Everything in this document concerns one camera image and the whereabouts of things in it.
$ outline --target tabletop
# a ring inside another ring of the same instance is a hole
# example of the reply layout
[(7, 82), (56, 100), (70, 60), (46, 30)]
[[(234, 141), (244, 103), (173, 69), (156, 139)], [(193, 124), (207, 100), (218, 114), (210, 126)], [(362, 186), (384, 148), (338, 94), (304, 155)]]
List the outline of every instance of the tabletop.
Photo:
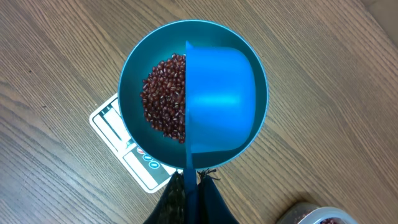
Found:
[(241, 34), (267, 71), (256, 140), (217, 168), (241, 223), (295, 202), (398, 220), (398, 49), (360, 0), (0, 0), (0, 223), (142, 223), (145, 193), (93, 131), (131, 49), (179, 19)]

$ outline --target pile of red beans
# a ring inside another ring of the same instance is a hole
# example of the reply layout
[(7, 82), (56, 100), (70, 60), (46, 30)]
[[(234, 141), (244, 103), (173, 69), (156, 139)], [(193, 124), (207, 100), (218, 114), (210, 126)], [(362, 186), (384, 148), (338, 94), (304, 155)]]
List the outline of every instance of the pile of red beans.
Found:
[(185, 142), (185, 55), (172, 54), (142, 82), (144, 116), (163, 136)]

